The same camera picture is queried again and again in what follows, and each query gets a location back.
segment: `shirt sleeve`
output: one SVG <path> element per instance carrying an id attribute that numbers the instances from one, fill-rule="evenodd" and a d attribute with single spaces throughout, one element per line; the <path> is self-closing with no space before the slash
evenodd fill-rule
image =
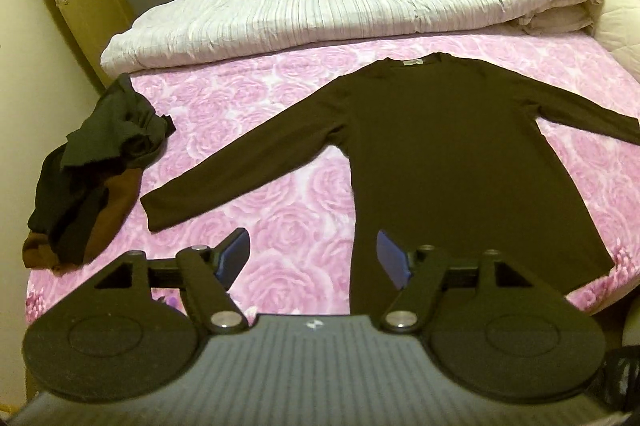
<path id="1" fill-rule="evenodd" d="M 335 79 L 149 192 L 140 201 L 150 231 L 216 208 L 311 161 L 326 145 L 344 150 L 348 77 Z"/>
<path id="2" fill-rule="evenodd" d="M 605 109 L 567 90 L 488 64 L 491 76 L 503 81 L 510 95 L 531 117 L 600 133 L 640 145 L 640 121 Z"/>

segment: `ribbed gray surface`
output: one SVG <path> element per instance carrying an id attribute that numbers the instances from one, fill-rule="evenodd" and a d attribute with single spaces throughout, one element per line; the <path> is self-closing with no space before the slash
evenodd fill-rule
<path id="1" fill-rule="evenodd" d="M 210 340 L 188 373 L 152 395 L 80 405 L 42 393 L 11 424 L 578 426 L 603 416 L 584 396 L 514 406 L 467 392 L 417 340 L 367 317 L 262 316 L 250 332 Z"/>

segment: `bed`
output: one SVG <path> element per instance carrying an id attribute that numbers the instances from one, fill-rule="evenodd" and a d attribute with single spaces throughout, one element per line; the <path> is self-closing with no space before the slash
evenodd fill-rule
<path id="1" fill-rule="evenodd" d="M 600 16 L 606 22 L 615 11 L 605 4 Z M 637 54 L 629 51 L 628 39 L 616 38 L 619 31 L 596 23 L 595 34 L 607 48 L 582 32 L 531 36 L 501 24 L 444 34 L 307 44 L 136 72 L 134 88 L 158 113 L 170 114 L 177 127 L 164 156 L 145 171 L 141 194 L 332 79 L 387 57 L 412 60 L 440 51 L 479 58 L 639 117 L 640 84 L 632 75 L 638 71 L 630 72 Z M 192 57 L 182 53 L 178 59 Z M 594 313 L 640 283 L 640 147 L 546 121 L 539 125 L 574 179 L 615 263 L 609 275 L 567 295 L 576 307 Z M 214 245 L 239 226 L 250 233 L 252 255 L 230 294 L 250 319 L 256 313 L 348 313 L 354 221 L 348 160 L 332 147 L 289 175 L 159 233 L 148 231 L 138 202 L 115 240 L 91 264 L 61 276 L 32 271 L 27 321 L 124 251 L 142 249 L 150 259 L 171 257 L 192 244 Z M 175 291 L 154 290 L 153 296 L 184 310 Z"/>

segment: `black long-sleeve shirt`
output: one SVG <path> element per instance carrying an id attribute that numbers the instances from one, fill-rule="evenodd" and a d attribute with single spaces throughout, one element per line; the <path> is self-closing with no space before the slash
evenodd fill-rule
<path id="1" fill-rule="evenodd" d="M 473 256 L 499 249 L 561 292 L 612 261 L 537 117 L 640 144 L 638 120 L 479 60 L 431 54 L 335 79 L 142 197 L 158 231 L 213 209 L 335 145 L 351 164 L 356 228 L 351 312 L 379 315 L 396 292 L 376 259 L 402 247 Z"/>

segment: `metal pivot screw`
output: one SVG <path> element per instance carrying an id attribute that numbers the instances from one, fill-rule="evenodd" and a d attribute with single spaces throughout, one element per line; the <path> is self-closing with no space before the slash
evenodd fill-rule
<path id="1" fill-rule="evenodd" d="M 220 311 L 213 314 L 211 323 L 221 329 L 230 329 L 242 323 L 242 316 L 233 311 Z"/>
<path id="2" fill-rule="evenodd" d="M 385 321 L 395 329 L 406 329 L 418 323 L 418 316 L 411 311 L 392 311 L 385 316 Z"/>

